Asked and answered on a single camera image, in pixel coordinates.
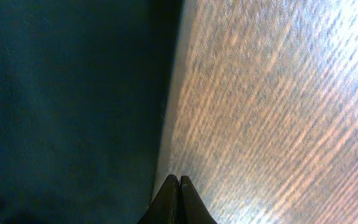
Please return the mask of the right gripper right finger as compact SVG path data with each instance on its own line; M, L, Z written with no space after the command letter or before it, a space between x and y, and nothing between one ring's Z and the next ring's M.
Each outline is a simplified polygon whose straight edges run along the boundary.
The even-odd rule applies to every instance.
M187 175L181 176L180 179L178 222L182 224L217 224Z

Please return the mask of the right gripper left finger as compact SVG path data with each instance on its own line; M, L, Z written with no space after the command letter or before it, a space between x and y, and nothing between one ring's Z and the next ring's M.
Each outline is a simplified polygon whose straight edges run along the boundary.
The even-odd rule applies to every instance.
M137 224L178 223L178 194L179 181L175 175L170 174Z

